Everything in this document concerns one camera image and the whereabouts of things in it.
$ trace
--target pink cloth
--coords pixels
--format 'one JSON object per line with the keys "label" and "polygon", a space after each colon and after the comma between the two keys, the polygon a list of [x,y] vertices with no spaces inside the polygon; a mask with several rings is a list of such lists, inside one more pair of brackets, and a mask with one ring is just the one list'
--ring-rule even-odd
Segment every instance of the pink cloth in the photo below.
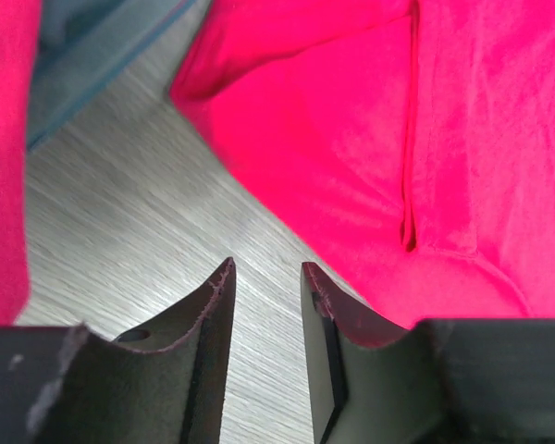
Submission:
{"label": "pink cloth", "polygon": [[555,317],[555,0],[216,0],[171,97],[385,317]]}
{"label": "pink cloth", "polygon": [[25,126],[41,2],[0,0],[0,324],[28,297],[23,227]]}

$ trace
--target red fabric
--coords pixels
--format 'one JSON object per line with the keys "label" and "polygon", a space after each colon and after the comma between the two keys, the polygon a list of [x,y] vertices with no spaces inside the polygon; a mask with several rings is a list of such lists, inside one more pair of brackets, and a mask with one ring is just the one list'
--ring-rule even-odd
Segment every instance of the red fabric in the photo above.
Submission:
{"label": "red fabric", "polygon": [[0,0],[0,324],[12,323],[28,296],[23,165],[40,7]]}
{"label": "red fabric", "polygon": [[555,0],[216,0],[171,97],[389,319],[555,316]]}

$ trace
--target black plastic part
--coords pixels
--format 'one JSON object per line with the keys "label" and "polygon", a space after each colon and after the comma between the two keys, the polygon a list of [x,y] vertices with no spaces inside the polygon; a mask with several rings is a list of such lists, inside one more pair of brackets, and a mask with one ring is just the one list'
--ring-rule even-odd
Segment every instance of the black plastic part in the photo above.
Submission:
{"label": "black plastic part", "polygon": [[408,331],[309,263],[302,321],[315,443],[555,443],[555,320]]}
{"label": "black plastic part", "polygon": [[0,328],[0,443],[217,443],[236,269],[114,342],[78,327]]}

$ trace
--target gray wooden floor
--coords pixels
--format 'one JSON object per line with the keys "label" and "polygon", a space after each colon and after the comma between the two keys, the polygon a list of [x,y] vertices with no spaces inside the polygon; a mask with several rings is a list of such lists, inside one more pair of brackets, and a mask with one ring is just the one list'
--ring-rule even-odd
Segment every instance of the gray wooden floor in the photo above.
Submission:
{"label": "gray wooden floor", "polygon": [[222,442],[308,444],[299,274],[316,258],[168,103],[193,22],[174,25],[30,155],[32,297],[19,322],[84,320],[112,339],[232,255],[238,300]]}

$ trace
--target red cloth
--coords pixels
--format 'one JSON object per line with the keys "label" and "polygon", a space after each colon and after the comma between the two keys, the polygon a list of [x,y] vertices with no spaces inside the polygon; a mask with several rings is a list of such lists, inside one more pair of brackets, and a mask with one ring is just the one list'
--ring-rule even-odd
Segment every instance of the red cloth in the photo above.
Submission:
{"label": "red cloth", "polygon": [[25,125],[41,2],[0,0],[0,324],[28,296],[23,228]]}
{"label": "red cloth", "polygon": [[171,97],[385,317],[555,316],[555,0],[216,0]]}

